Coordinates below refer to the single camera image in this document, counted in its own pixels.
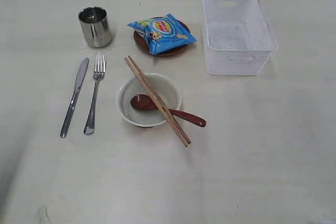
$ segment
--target spoon handle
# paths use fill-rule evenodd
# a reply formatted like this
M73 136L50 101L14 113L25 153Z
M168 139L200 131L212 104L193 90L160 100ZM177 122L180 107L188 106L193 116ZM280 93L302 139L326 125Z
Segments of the spoon handle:
M184 111L180 110L170 110L170 112L173 115L178 116L179 118L182 118L188 122L191 122L199 127L205 127L206 126L206 121L203 118L199 118L197 115L189 114Z

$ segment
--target snack package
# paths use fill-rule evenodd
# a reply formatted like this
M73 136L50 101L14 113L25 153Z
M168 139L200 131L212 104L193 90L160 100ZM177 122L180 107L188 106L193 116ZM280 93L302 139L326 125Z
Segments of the snack package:
M128 26L143 37L153 55L196 41L171 14L162 18L136 21Z

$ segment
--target brown plate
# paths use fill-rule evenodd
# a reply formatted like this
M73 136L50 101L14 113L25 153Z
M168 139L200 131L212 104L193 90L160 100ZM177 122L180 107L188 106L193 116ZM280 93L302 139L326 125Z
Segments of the brown plate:
M178 20L178 22L180 22L180 24L185 28L187 29L187 31L190 33L190 30L189 28L181 21ZM145 51L146 53L148 54L151 54L149 52L149 47L146 43L146 41L136 32L134 31L134 34L133 34L133 38L134 38L134 41L135 43L143 50ZM158 56L158 57L167 57L167 56L172 56L172 55L175 55L175 54L178 54L179 52L183 51L185 48L186 48L187 45L184 45L182 47L176 47L176 48L173 48L173 49L170 49L168 51L165 51L165 52L161 52L155 56Z

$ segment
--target logo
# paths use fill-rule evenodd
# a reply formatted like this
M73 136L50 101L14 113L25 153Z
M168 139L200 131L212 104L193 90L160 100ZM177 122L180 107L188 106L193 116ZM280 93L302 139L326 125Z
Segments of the logo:
M157 30L160 30L164 33L169 33L170 32L170 25L164 21L164 20L158 20L158 21L155 21L155 28Z

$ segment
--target ceramic bowl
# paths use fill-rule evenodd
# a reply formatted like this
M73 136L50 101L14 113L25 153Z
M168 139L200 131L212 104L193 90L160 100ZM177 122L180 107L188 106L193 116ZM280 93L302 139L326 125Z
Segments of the ceramic bowl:
M176 84L166 76L145 73L153 88L158 92L168 108L178 110L181 93ZM137 94L147 94L136 77L128 79L117 91L115 105L121 117L142 128L151 128L166 122L159 110L139 111L131 106L131 99Z

